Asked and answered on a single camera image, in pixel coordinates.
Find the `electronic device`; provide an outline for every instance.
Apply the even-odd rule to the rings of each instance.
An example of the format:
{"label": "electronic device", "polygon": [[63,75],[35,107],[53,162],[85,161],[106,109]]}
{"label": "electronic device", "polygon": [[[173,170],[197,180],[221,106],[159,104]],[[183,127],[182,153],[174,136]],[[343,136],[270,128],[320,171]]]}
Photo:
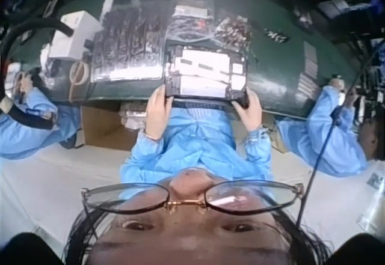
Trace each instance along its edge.
{"label": "electronic device", "polygon": [[237,101],[248,107],[247,58],[241,53],[193,46],[169,46],[165,64],[167,97]]}

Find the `cardboard box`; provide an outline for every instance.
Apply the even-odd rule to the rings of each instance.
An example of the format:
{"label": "cardboard box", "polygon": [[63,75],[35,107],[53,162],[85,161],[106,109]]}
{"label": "cardboard box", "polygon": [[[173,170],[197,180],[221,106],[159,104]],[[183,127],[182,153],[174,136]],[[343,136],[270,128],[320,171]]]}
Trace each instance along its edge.
{"label": "cardboard box", "polygon": [[116,110],[82,106],[81,118],[85,145],[131,151],[137,141],[138,130],[122,126]]}

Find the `nose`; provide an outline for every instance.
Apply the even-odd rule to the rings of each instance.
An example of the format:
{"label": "nose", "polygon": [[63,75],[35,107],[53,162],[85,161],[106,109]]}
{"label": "nose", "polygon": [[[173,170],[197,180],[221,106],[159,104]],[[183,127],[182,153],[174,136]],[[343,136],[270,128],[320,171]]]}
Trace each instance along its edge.
{"label": "nose", "polygon": [[205,169],[185,169],[170,182],[171,197],[175,200],[196,200],[214,185]]}

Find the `eyeglasses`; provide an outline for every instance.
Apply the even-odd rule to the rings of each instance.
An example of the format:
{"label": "eyeglasses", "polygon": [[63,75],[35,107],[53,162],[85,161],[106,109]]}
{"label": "eyeglasses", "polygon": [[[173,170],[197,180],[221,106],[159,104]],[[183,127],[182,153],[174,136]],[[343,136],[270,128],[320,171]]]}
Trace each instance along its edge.
{"label": "eyeglasses", "polygon": [[82,189],[87,207],[107,213],[134,215],[156,209],[172,211],[177,206],[195,205],[204,209],[236,215],[256,215],[291,206],[304,194],[303,184],[290,186],[262,180],[225,181],[204,192],[202,200],[170,200],[167,188],[158,184],[126,183]]}

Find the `bracelet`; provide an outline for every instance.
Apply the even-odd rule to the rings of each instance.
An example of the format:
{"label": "bracelet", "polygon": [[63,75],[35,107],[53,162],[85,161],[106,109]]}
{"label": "bracelet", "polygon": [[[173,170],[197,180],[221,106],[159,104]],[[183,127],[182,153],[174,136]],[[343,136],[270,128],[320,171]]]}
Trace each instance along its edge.
{"label": "bracelet", "polygon": [[149,138],[151,141],[154,141],[154,142],[159,142],[160,141],[160,139],[156,139],[153,136],[150,136],[149,134],[147,134],[145,129],[143,130],[143,134],[144,134],[144,136]]}

